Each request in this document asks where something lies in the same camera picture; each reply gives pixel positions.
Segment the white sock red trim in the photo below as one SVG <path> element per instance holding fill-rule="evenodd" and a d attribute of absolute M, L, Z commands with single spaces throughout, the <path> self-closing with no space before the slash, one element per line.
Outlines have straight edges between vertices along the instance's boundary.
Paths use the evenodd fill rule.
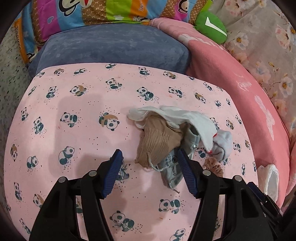
<path fill-rule="evenodd" d="M 213 138 L 217 134 L 214 123 L 198 111 L 183 110 L 174 106 L 146 106 L 143 108 L 131 108 L 127 117 L 134 121 L 138 128 L 145 126 L 147 118 L 157 114 L 166 120 L 166 123 L 175 129 L 179 129 L 183 123 L 189 123 L 200 136 L 204 148 L 209 153 L 213 148 Z"/>

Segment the tan scrunchie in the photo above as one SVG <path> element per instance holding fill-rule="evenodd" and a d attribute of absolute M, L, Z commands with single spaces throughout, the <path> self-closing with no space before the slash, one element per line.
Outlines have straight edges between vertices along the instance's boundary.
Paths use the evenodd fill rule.
<path fill-rule="evenodd" d="M 217 177 L 223 177 L 223 169 L 215 157 L 209 157 L 203 165 L 204 170 L 209 170 Z"/>

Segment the green checkmark cushion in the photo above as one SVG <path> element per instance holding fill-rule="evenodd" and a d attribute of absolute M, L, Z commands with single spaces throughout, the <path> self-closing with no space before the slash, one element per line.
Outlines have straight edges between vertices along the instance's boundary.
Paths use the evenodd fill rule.
<path fill-rule="evenodd" d="M 227 39 L 227 31 L 222 21 L 213 13 L 203 11 L 198 14 L 194 28 L 217 44 L 223 44 Z"/>

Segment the light blue sock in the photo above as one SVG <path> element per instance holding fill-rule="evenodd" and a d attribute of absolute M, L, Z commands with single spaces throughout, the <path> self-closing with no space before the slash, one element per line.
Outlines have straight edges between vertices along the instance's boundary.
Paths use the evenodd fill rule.
<path fill-rule="evenodd" d="M 213 137 L 213 148 L 211 155 L 218 161 L 226 160 L 231 152 L 233 146 L 232 134 L 229 131 L 217 130 L 217 134 Z"/>

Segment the colourful monkey print quilt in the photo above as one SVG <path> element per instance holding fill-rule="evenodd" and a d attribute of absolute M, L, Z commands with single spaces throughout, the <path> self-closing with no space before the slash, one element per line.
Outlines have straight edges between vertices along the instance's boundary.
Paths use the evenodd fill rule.
<path fill-rule="evenodd" d="M 105 23 L 147 25 L 165 17 L 194 24 L 212 1 L 29 1 L 15 20 L 18 48 L 25 64 L 37 55 L 46 40 L 66 30 Z"/>

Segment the blue velvet cushion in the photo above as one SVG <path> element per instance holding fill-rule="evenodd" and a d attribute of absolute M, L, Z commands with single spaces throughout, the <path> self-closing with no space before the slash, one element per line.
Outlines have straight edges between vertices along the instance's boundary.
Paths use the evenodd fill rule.
<path fill-rule="evenodd" d="M 52 35 L 29 64 L 34 77 L 41 70 L 76 63 L 123 63 L 184 74 L 191 54 L 163 31 L 140 24 L 90 25 Z"/>

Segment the pink panda print sheet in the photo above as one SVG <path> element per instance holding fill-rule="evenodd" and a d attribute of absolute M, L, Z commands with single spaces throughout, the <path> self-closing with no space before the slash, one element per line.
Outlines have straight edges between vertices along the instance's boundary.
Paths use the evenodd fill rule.
<path fill-rule="evenodd" d="M 4 189 L 13 224 L 28 240 L 42 201 L 57 179 L 82 177 L 123 153 L 112 193 L 102 201 L 115 240 L 186 240 L 199 206 L 184 181 L 166 187 L 160 173 L 135 162 L 143 132 L 132 108 L 174 106 L 208 116 L 232 133 L 223 175 L 257 182 L 241 117 L 223 89 L 187 75 L 126 64 L 49 67 L 27 88 L 11 124 Z"/>

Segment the pink blanket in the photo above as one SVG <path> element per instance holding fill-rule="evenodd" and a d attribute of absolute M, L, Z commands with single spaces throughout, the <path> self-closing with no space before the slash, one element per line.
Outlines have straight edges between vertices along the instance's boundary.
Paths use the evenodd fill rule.
<path fill-rule="evenodd" d="M 219 86 L 231 96 L 246 128 L 257 166 L 274 164 L 278 169 L 276 203 L 282 207 L 290 175 L 290 140 L 267 94 L 224 47 L 196 31 L 189 23 L 156 18 L 149 25 L 189 49 L 188 75 Z"/>

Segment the beige stocking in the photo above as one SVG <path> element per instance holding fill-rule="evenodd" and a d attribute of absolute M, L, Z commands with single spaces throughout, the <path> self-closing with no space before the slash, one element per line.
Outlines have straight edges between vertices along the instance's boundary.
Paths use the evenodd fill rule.
<path fill-rule="evenodd" d="M 150 115 L 144 126 L 144 137 L 140 140 L 135 162 L 144 168 L 151 168 L 163 161 L 168 154 L 179 147 L 187 124 L 172 128 L 160 115 Z"/>

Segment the bin with white liner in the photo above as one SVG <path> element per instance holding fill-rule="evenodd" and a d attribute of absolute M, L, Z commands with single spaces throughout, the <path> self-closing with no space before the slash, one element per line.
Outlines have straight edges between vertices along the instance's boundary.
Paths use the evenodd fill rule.
<path fill-rule="evenodd" d="M 274 202 L 278 200 L 279 172 L 274 164 L 257 168 L 258 187 Z"/>

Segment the grey floral quilt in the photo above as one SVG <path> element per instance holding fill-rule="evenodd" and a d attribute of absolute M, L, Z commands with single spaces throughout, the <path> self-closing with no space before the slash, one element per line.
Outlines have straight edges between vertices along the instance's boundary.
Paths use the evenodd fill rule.
<path fill-rule="evenodd" d="M 295 28 L 273 1 L 214 1 L 224 47 L 257 80 L 295 136 Z"/>

